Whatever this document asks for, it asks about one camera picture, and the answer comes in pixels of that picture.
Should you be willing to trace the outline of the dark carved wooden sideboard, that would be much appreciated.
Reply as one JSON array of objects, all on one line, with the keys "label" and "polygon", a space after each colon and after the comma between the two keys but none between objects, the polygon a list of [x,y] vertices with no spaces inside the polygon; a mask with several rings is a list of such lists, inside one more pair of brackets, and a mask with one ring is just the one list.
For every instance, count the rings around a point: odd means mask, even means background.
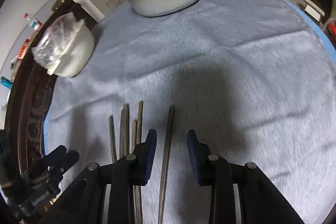
[{"label": "dark carved wooden sideboard", "polygon": [[[32,162],[45,155],[43,124],[52,101],[56,78],[77,75],[88,63],[95,47],[91,30],[97,22],[80,3],[74,0],[58,0],[53,11],[40,31],[33,34],[26,47],[7,104],[5,131],[9,135],[14,166],[19,173],[25,172]],[[70,12],[76,20],[83,20],[84,24],[61,52],[60,61],[48,71],[34,61],[31,50],[58,17]]]}]

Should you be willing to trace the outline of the grey table cloth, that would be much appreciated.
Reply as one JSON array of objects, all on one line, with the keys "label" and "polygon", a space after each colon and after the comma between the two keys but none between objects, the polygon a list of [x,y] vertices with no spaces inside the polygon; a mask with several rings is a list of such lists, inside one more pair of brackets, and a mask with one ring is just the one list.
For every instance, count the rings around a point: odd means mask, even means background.
[{"label": "grey table cloth", "polygon": [[75,77],[56,80],[48,147],[78,151],[65,189],[90,163],[111,162],[109,117],[120,127],[143,102],[142,133],[157,131],[142,190],[143,221],[158,219],[166,123],[175,107],[164,223],[207,223],[210,189],[197,186],[187,132],[229,162],[255,162],[305,223],[335,204],[335,49],[286,0],[199,0],[146,18],[124,3],[94,29]]}]

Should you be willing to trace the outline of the teal thermos bottle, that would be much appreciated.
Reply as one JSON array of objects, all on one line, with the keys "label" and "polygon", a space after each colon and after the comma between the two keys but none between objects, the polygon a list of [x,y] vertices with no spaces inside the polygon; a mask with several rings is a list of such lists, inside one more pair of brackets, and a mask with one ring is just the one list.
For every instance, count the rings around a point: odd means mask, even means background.
[{"label": "teal thermos bottle", "polygon": [[11,89],[13,86],[13,82],[10,81],[9,79],[7,79],[6,77],[1,76],[0,78],[0,83],[1,85],[3,85],[4,87]]}]

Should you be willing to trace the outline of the white bowl with plastic bag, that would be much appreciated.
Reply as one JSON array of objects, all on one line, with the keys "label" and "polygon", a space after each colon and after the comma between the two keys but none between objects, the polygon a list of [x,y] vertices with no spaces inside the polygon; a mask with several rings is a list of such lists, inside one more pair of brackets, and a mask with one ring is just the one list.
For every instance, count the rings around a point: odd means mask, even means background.
[{"label": "white bowl with plastic bag", "polygon": [[58,17],[33,47],[33,58],[48,75],[74,77],[88,63],[95,48],[92,32],[73,12]]}]

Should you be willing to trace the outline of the plastic bottle red cap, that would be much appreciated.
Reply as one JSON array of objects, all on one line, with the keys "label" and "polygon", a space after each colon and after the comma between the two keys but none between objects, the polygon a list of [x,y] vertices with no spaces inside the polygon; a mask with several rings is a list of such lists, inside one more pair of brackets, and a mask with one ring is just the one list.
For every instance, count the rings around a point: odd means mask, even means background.
[{"label": "plastic bottle red cap", "polygon": [[23,16],[26,20],[29,21],[29,26],[34,30],[34,31],[39,31],[42,28],[43,23],[35,18],[34,16],[25,13]]}]

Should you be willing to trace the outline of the small white step stool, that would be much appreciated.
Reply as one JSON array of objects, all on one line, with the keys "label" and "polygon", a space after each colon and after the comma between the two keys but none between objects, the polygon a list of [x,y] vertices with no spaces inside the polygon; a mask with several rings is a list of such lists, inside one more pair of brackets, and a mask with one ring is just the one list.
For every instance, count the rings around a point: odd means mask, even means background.
[{"label": "small white step stool", "polygon": [[321,20],[325,16],[325,12],[312,0],[304,0],[305,7],[303,9],[303,12],[311,17],[315,22],[318,24],[321,23]]}]

